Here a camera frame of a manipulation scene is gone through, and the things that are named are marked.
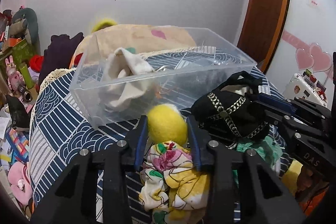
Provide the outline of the teal grey plush toy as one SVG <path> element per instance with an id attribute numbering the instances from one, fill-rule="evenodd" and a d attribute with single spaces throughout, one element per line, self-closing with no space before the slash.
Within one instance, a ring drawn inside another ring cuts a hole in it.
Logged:
<path id="1" fill-rule="evenodd" d="M 32 45 L 39 41 L 38 19 L 33 9 L 20 9 L 14 14 L 9 26 L 9 37 L 25 38 Z"/>

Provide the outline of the green cardboard box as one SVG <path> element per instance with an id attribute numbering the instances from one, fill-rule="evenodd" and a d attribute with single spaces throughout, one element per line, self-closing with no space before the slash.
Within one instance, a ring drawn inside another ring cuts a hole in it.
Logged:
<path id="1" fill-rule="evenodd" d="M 34 45 L 29 44 L 26 39 L 23 39 L 15 46 L 8 48 L 4 54 L 5 58 L 11 55 L 15 65 L 19 66 L 21 63 L 28 64 L 31 58 L 37 54 L 37 51 Z"/>

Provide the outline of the yellow floral fabric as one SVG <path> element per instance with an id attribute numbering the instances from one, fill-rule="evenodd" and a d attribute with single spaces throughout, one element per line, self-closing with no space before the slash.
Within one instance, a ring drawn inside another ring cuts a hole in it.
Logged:
<path id="1" fill-rule="evenodd" d="M 196 170 L 189 149 L 173 141 L 150 147 L 140 178 L 139 201 L 152 223 L 200 223 L 205 216 L 210 175 Z"/>

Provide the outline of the green cylinder bottle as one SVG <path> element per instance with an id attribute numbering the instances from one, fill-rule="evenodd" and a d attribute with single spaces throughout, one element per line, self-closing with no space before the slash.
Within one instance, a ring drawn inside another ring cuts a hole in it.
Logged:
<path id="1" fill-rule="evenodd" d="M 26 87 L 28 89 L 32 89 L 34 87 L 34 81 L 31 78 L 31 75 L 29 73 L 27 64 L 26 63 L 21 63 L 20 66 L 19 66 L 19 70 L 21 72 L 21 75 L 23 76 Z"/>

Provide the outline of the colourful block puzzle box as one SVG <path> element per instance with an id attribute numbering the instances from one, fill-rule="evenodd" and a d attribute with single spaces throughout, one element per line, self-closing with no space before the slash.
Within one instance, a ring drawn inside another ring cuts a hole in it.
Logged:
<path id="1" fill-rule="evenodd" d="M 16 131 L 9 128 L 5 133 L 6 140 L 12 149 L 12 159 L 11 164 L 16 161 L 22 162 L 23 164 L 29 161 L 29 133 L 23 131 Z"/>

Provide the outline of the black pouch with chain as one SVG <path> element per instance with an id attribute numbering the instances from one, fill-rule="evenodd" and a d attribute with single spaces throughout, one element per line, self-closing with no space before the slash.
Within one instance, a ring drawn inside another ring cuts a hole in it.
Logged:
<path id="1" fill-rule="evenodd" d="M 232 74 L 217 88 L 197 99 L 191 115 L 201 129 L 226 146 L 263 140 L 269 133 L 265 113 L 246 95 L 259 95 L 262 79 L 246 71 Z"/>

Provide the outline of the dark purple garment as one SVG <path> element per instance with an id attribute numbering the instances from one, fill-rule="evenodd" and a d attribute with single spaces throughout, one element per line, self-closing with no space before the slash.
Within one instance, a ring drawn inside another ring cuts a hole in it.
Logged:
<path id="1" fill-rule="evenodd" d="M 55 69 L 69 68 L 72 56 L 83 39 L 82 32 L 79 32 L 73 38 L 70 38 L 67 34 L 51 36 L 51 43 L 44 51 L 44 59 L 39 74 L 39 85 Z"/>

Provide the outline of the beige patterned quilt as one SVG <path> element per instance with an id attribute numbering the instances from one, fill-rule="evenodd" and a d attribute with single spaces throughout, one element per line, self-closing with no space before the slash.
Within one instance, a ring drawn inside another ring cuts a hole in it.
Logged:
<path id="1" fill-rule="evenodd" d="M 76 56 L 86 51 L 94 36 L 97 38 L 100 53 L 104 55 L 108 55 L 120 47 L 132 48 L 135 53 L 144 53 L 196 46 L 196 42 L 184 28 L 118 24 L 86 36 L 77 46 L 70 67 L 75 65 Z"/>

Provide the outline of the yellow felt ball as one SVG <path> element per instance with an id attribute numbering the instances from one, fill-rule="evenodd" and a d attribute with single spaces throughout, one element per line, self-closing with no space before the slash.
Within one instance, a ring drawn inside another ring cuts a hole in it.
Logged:
<path id="1" fill-rule="evenodd" d="M 183 146 L 187 142 L 187 123 L 175 105 L 154 106 L 147 114 L 148 135 L 153 143 L 174 141 Z"/>

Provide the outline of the green knitted cloth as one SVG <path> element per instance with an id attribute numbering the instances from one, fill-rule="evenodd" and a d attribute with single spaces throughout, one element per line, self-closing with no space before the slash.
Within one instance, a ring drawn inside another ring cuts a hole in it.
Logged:
<path id="1" fill-rule="evenodd" d="M 281 156 L 283 155 L 282 148 L 278 145 L 274 137 L 267 135 L 259 142 L 241 141 L 235 147 L 238 152 L 245 152 L 248 149 L 255 150 L 259 156 L 269 165 L 276 173 L 280 174 Z"/>

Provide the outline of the pink heart wall stickers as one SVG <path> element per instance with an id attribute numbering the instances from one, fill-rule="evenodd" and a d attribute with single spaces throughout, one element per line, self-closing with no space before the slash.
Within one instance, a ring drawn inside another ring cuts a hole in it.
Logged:
<path id="1" fill-rule="evenodd" d="M 322 48 L 313 43 L 307 49 L 298 48 L 295 52 L 298 69 L 312 69 L 313 72 L 327 72 L 333 65 L 332 57 Z"/>

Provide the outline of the white cloth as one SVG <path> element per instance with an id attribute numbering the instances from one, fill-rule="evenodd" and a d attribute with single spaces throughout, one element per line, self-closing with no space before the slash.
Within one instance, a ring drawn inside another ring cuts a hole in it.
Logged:
<path id="1" fill-rule="evenodd" d="M 149 91 L 151 80 L 140 76 L 153 73 L 153 67 L 141 56 L 118 48 L 108 56 L 101 81 L 105 84 L 98 91 L 104 109 L 108 112 L 124 111 L 131 101 Z"/>

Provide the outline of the clear plastic storage box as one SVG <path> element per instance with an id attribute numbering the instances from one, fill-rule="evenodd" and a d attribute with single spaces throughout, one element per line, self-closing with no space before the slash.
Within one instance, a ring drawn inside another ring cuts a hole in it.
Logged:
<path id="1" fill-rule="evenodd" d="M 154 69 L 139 77 L 141 80 L 151 80 L 152 88 L 144 96 L 132 100 L 129 107 L 124 111 L 108 112 L 104 109 L 98 91 L 105 84 L 101 81 L 108 55 L 100 53 L 97 38 L 94 36 L 89 42 L 86 51 L 80 54 L 80 61 L 70 85 L 70 91 L 81 112 L 93 127 L 99 127 L 120 120 L 135 119 L 146 114 L 153 106 L 167 103 L 163 102 L 168 93 L 185 91 L 191 97 L 197 99 L 223 83 L 230 75 L 240 71 L 250 71 L 256 62 L 242 50 L 223 37 L 207 28 L 184 28 L 196 42 L 195 47 L 177 48 L 154 52 L 135 53 L 132 48 L 127 48 L 131 53 L 148 60 L 155 53 L 171 53 L 180 50 L 190 50 L 201 46 L 215 47 L 220 50 L 229 50 L 244 57 L 247 62 L 242 65 L 228 64 L 224 61 L 204 58 L 194 61 L 183 68 L 173 68 L 168 65 Z"/>

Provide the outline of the red plush item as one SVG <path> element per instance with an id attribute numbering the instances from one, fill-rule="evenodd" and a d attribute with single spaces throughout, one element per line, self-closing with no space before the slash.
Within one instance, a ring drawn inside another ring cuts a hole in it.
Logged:
<path id="1" fill-rule="evenodd" d="M 44 57 L 41 55 L 33 55 L 29 61 L 30 68 L 36 72 L 40 73 L 43 65 Z"/>

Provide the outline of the pink rabbit toy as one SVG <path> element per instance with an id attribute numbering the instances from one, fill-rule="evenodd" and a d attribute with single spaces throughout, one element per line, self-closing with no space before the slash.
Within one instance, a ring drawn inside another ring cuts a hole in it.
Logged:
<path id="1" fill-rule="evenodd" d="M 8 87 L 13 94 L 18 92 L 19 85 L 25 85 L 25 81 L 17 66 L 14 63 L 13 56 L 5 59 Z"/>

